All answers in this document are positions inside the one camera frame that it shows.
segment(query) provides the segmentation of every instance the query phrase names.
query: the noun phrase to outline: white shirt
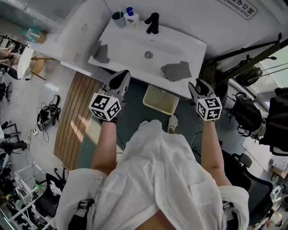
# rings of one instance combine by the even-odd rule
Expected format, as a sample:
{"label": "white shirt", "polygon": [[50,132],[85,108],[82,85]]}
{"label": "white shirt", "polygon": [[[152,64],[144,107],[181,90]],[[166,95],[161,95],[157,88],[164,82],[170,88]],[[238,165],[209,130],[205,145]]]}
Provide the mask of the white shirt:
{"label": "white shirt", "polygon": [[184,136],[165,133],[153,120],[136,131],[123,154],[109,176],[92,169],[69,173],[56,213],[58,230],[68,228],[78,203],[87,198],[95,200],[87,230],[133,230],[159,210],[178,230],[223,230],[223,201],[233,203],[238,229],[247,229],[247,191],[218,187]]}

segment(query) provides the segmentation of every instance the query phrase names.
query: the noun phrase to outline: cup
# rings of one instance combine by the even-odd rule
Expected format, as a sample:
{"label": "cup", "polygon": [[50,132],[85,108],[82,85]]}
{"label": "cup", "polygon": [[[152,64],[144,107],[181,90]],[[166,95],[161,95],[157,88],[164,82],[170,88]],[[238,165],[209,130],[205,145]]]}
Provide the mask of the cup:
{"label": "cup", "polygon": [[123,12],[121,12],[121,15],[120,15],[119,11],[115,12],[112,15],[112,19],[119,28],[124,28],[126,26],[126,21],[125,21]]}

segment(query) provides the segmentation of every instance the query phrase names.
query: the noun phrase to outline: buckle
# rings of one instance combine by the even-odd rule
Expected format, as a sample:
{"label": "buckle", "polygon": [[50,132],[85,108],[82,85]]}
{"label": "buckle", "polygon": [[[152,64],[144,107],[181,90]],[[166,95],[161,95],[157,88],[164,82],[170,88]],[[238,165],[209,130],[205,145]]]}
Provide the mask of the buckle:
{"label": "buckle", "polygon": [[78,209],[89,210],[89,208],[92,206],[93,203],[94,203],[94,200],[92,198],[82,200],[78,204]]}

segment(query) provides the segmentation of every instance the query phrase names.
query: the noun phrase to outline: soap bottle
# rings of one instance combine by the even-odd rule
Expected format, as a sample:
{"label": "soap bottle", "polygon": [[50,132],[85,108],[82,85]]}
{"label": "soap bottle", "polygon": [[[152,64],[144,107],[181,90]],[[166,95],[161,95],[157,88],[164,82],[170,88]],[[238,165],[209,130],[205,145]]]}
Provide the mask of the soap bottle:
{"label": "soap bottle", "polygon": [[133,12],[132,7],[128,7],[126,9],[126,13],[124,14],[124,18],[126,20],[126,25],[135,29],[139,23],[139,14]]}

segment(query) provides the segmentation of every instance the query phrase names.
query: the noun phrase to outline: marker cube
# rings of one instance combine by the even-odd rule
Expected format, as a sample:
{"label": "marker cube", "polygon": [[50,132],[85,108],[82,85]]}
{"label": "marker cube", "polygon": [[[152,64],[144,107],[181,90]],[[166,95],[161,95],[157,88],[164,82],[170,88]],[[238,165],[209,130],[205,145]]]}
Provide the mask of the marker cube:
{"label": "marker cube", "polygon": [[116,97],[94,93],[89,109],[95,117],[110,121],[121,110],[121,105]]}
{"label": "marker cube", "polygon": [[219,97],[209,97],[197,100],[197,113],[203,120],[217,120],[222,112],[222,104]]}

